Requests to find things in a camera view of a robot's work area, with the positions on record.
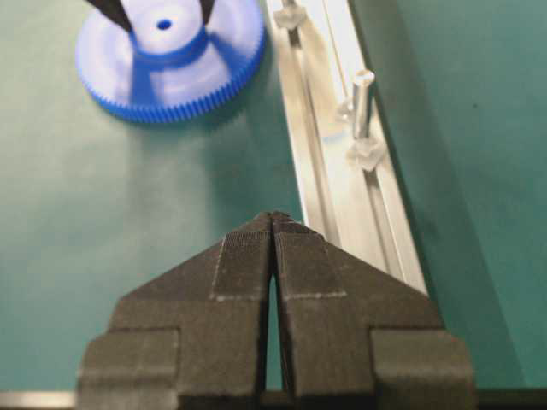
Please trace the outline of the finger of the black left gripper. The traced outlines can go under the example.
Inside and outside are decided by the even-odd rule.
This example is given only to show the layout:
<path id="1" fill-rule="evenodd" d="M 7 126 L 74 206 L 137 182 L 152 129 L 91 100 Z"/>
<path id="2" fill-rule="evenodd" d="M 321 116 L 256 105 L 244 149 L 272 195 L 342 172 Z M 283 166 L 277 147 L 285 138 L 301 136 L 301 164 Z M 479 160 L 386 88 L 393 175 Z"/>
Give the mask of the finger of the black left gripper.
<path id="1" fill-rule="evenodd" d="M 121 0 L 86 0 L 99 10 L 106 18 L 128 33 L 132 32 L 132 24 L 128 18 Z"/>
<path id="2" fill-rule="evenodd" d="M 208 24 L 215 6 L 215 0 L 200 0 L 203 23 Z"/>

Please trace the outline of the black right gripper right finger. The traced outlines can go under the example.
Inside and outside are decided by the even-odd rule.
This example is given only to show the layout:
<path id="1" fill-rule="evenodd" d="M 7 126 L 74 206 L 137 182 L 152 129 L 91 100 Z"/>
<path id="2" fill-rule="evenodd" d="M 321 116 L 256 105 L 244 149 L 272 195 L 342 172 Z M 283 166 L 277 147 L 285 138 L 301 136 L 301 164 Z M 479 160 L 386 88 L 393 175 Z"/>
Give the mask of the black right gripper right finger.
<path id="1" fill-rule="evenodd" d="M 473 409 L 463 340 L 418 290 L 272 216 L 285 380 L 299 409 Z"/>

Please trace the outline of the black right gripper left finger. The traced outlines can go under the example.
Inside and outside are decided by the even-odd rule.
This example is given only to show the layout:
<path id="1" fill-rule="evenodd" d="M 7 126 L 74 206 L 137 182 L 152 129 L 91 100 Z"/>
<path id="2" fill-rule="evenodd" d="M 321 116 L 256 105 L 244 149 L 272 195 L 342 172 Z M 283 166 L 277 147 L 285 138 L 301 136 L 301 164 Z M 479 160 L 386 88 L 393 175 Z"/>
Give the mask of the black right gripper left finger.
<path id="1" fill-rule="evenodd" d="M 265 387 L 271 216 L 123 296 L 80 365 L 79 409 L 256 409 Z"/>

